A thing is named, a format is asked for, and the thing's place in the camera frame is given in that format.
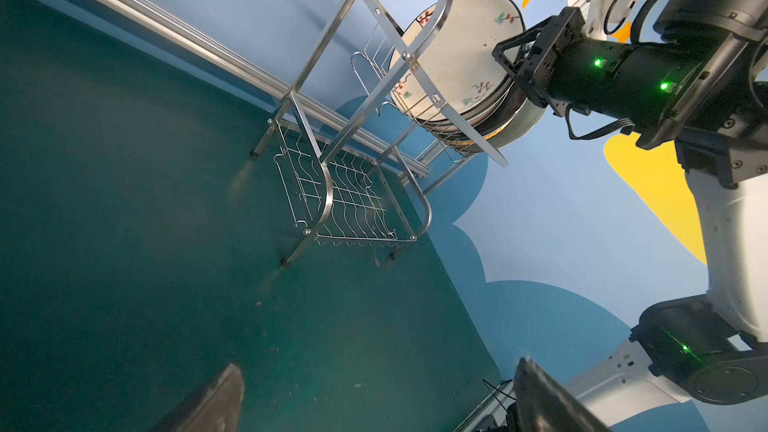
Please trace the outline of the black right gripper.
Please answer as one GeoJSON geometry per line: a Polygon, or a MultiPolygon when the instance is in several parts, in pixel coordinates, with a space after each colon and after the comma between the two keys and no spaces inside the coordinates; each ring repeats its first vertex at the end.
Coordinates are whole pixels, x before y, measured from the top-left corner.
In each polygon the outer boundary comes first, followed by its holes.
{"type": "Polygon", "coordinates": [[[566,48],[582,39],[585,20],[577,7],[565,7],[524,32],[499,42],[492,57],[537,107],[550,107],[556,116],[564,117],[565,102],[549,92],[554,73],[565,67],[557,61],[566,48]]]}

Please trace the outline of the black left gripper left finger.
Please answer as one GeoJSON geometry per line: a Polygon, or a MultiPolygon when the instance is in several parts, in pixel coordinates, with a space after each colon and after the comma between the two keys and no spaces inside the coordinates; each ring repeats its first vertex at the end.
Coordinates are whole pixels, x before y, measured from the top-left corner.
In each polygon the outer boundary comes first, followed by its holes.
{"type": "Polygon", "coordinates": [[[235,363],[229,363],[165,415],[151,431],[235,432],[244,394],[242,370],[235,363]]]}

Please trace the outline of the steel two-tier dish rack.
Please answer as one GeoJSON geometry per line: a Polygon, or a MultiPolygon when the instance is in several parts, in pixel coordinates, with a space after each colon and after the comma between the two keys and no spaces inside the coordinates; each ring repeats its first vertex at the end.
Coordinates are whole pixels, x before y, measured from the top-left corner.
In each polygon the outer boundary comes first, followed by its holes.
{"type": "Polygon", "coordinates": [[[381,76],[352,117],[342,121],[333,138],[315,133],[307,116],[310,102],[301,95],[300,89],[356,1],[342,0],[336,15],[324,27],[319,43],[299,77],[281,98],[266,132],[251,152],[252,158],[258,158],[273,135],[284,136],[286,131],[297,134],[294,144],[282,139],[277,155],[278,162],[290,168],[281,175],[292,176],[296,184],[294,188],[285,190],[289,205],[301,204],[304,208],[303,213],[293,215],[294,223],[301,228],[302,234],[291,251],[282,257],[284,267],[292,265],[313,242],[391,247],[396,254],[400,254],[404,247],[416,242],[429,228],[433,217],[431,204],[399,150],[400,144],[420,127],[420,122],[411,121],[393,142],[381,150],[364,144],[361,137],[363,123],[374,109],[393,101],[391,89],[399,74],[415,73],[433,109],[446,114],[448,121],[467,137],[470,144],[479,146],[499,165],[508,164],[501,152],[448,104],[418,61],[442,29],[453,0],[437,0],[430,24],[410,44],[403,41],[399,24],[379,0],[362,0],[377,21],[374,30],[382,33],[384,40],[400,53],[401,62],[381,76]],[[383,164],[388,161],[400,166],[405,183],[412,187],[424,208],[425,219],[418,230],[412,229],[400,202],[392,193],[382,170],[383,164]]]}

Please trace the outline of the cream floral plate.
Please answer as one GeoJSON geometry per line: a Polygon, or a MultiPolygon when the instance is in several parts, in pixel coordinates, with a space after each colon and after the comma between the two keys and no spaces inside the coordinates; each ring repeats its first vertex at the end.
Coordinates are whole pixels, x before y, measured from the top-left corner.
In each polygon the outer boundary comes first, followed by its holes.
{"type": "MultiPolygon", "coordinates": [[[[425,9],[405,28],[406,44],[426,27],[435,7],[425,9]]],[[[442,97],[469,121],[498,102],[496,97],[510,86],[511,79],[492,56],[493,48],[524,30],[522,12],[512,0],[453,0],[448,18],[418,61],[442,97]]],[[[447,125],[412,72],[399,79],[391,96],[404,114],[447,125]]]]}

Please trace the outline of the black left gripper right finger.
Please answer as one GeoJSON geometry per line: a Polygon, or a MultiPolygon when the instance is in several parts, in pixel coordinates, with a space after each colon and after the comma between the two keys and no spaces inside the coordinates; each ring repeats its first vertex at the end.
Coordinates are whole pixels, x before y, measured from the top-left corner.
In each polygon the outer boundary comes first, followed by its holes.
{"type": "Polygon", "coordinates": [[[529,358],[519,361],[513,390],[513,431],[610,431],[529,358]]]}

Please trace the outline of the large pale green plate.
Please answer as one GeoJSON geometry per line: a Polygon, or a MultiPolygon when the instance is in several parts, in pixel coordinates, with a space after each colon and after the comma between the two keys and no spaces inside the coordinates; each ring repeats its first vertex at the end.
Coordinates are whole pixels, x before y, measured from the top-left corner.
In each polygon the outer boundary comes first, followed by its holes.
{"type": "Polygon", "coordinates": [[[520,103],[505,101],[477,130],[494,148],[514,142],[528,133],[543,117],[544,108],[528,99],[520,103]]]}

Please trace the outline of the white plate with black motif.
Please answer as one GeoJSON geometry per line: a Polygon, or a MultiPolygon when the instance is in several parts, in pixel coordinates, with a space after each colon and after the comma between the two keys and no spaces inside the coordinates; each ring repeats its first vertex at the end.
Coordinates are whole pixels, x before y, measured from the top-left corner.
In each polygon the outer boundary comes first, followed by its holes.
{"type": "MultiPolygon", "coordinates": [[[[510,90],[512,89],[512,85],[512,81],[505,81],[502,84],[502,88],[499,91],[493,92],[488,98],[484,99],[476,110],[461,113],[462,118],[473,127],[481,125],[483,122],[489,119],[501,106],[510,90]]],[[[430,133],[453,135],[461,132],[461,130],[453,122],[445,117],[439,120],[429,120],[429,117],[434,115],[438,115],[438,111],[435,106],[432,105],[428,107],[424,114],[421,114],[419,117],[415,117],[414,120],[419,126],[430,133]]]]}

